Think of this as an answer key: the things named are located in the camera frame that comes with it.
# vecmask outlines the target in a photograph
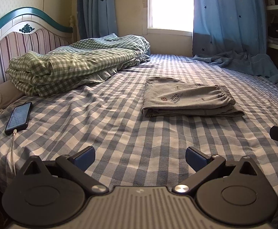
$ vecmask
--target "mattress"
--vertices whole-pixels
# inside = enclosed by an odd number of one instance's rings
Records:
[[[141,112],[145,81],[151,76],[226,85],[244,117],[172,116],[146,118]],[[92,145],[96,160],[87,174],[115,185],[172,188],[194,171],[185,150],[194,146],[227,160],[252,157],[278,195],[278,142],[269,136],[278,125],[278,84],[262,77],[221,69],[187,57],[152,55],[151,61],[119,71],[104,83],[80,86],[50,98],[22,97],[0,113],[0,190],[13,178],[12,136],[4,128],[13,108],[33,103],[29,126],[15,137],[20,169],[31,155],[54,160]],[[272,222],[278,227],[278,212]]]

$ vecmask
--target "white cable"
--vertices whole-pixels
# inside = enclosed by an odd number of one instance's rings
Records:
[[[16,176],[16,168],[15,168],[14,157],[13,157],[13,155],[14,155],[14,141],[15,141],[16,133],[17,133],[17,130],[14,129],[14,131],[13,131],[13,142],[12,142],[12,148],[11,148],[11,162],[12,162],[14,176]]]

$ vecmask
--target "phone case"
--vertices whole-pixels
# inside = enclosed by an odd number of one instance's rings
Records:
[[[14,113],[14,109],[17,108],[17,107],[23,106],[23,105],[25,105],[25,104],[27,104],[27,103],[30,103],[30,107],[29,107],[29,110],[28,110],[26,122],[25,122],[24,124],[22,124],[22,125],[19,125],[19,126],[17,126],[17,127],[13,127],[13,128],[11,128],[11,129],[7,130],[7,126],[8,126],[8,124],[9,124],[9,121],[10,121],[10,119],[11,119],[12,114]],[[13,131],[14,131],[14,129],[16,129],[17,131],[21,131],[21,130],[27,129],[27,127],[28,127],[28,125],[29,125],[29,119],[30,119],[31,109],[32,109],[32,106],[33,106],[32,102],[27,102],[27,103],[24,103],[24,104],[22,104],[22,105],[19,105],[19,106],[15,107],[15,108],[13,109],[13,112],[11,113],[10,118],[9,118],[9,120],[8,120],[8,123],[7,123],[7,125],[6,125],[6,128],[5,128],[5,130],[4,130],[4,133],[5,133],[6,135],[12,134]]]

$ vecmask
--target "smartphone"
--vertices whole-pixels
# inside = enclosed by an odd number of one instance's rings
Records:
[[[13,109],[6,129],[4,130],[6,135],[10,135],[14,129],[21,131],[28,127],[32,106],[32,103],[28,102]]]

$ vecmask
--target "blue curtain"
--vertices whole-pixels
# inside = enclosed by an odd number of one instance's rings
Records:
[[[81,39],[117,34],[114,0],[77,0]]]
[[[278,82],[264,0],[194,0],[194,59]]]

